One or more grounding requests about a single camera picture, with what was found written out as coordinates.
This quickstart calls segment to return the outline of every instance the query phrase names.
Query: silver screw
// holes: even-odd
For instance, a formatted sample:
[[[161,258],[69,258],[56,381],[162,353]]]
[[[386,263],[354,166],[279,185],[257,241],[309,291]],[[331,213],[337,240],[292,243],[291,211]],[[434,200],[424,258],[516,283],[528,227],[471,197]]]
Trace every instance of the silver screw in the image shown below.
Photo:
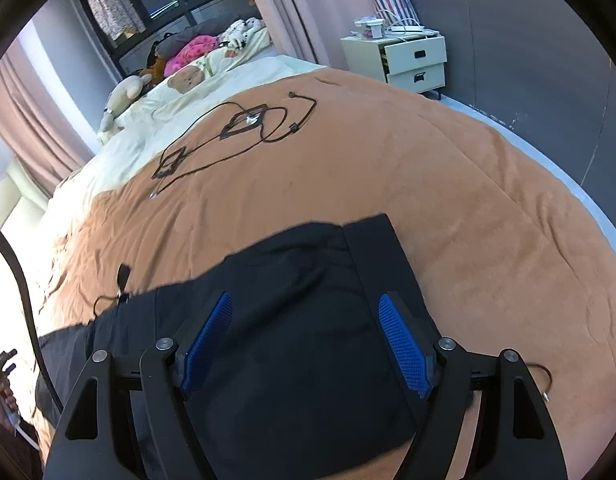
[[[92,353],[92,360],[96,363],[101,363],[106,357],[108,357],[108,352],[105,350],[97,350]]]
[[[169,337],[162,337],[154,345],[157,347],[157,350],[170,350],[174,344],[175,342]]]
[[[454,350],[457,348],[457,343],[454,342],[454,339],[443,337],[439,340],[439,347],[443,350]]]
[[[519,361],[519,354],[514,350],[506,350],[504,352],[504,357],[506,358],[506,361],[510,361],[511,363],[516,363]]]

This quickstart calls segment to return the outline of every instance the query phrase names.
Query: pink pillow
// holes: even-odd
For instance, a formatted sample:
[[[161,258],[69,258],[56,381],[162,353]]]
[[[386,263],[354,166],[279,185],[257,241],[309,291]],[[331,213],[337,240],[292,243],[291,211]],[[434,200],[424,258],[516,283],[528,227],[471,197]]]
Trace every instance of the pink pillow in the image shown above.
[[[184,68],[188,63],[216,49],[218,43],[219,38],[214,36],[197,36],[193,38],[175,57],[168,60],[163,75],[165,77],[171,76],[177,70]]]

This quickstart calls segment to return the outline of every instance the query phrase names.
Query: blue textured pad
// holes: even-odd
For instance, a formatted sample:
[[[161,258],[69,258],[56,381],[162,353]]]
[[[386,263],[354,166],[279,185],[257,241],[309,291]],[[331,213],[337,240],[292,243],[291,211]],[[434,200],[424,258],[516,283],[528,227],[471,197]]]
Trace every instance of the blue textured pad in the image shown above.
[[[432,386],[426,374],[426,358],[387,294],[379,299],[379,323],[408,388],[421,399],[427,398]]]
[[[200,389],[206,380],[231,321],[232,299],[224,292],[186,356],[184,379],[179,389],[187,397]]]

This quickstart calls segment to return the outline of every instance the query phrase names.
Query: gray pillow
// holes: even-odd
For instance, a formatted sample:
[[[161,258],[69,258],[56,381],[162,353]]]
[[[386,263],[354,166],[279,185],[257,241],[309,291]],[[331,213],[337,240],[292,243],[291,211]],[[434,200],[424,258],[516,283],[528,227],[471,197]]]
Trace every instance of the gray pillow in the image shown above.
[[[155,53],[157,56],[165,59],[175,57],[193,38],[201,35],[219,36],[238,19],[234,14],[222,14],[216,18],[205,20],[198,25],[188,27],[177,34],[169,36],[157,45]]]

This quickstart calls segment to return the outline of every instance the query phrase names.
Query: white plush toy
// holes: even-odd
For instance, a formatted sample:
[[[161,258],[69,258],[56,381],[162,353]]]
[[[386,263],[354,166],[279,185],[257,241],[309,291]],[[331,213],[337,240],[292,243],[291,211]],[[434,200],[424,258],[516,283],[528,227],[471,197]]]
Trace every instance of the white plush toy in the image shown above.
[[[246,22],[237,20],[219,37],[219,46],[240,50],[246,46],[255,32],[265,26],[266,24],[257,18],[250,18]]]
[[[141,77],[131,75],[115,86],[114,90],[108,96],[104,117],[99,125],[98,137],[102,144],[108,142],[110,137],[114,135],[114,133],[110,134],[110,132],[115,124],[115,119],[134,103],[141,94],[144,86],[150,81],[152,81],[152,74],[146,74]]]

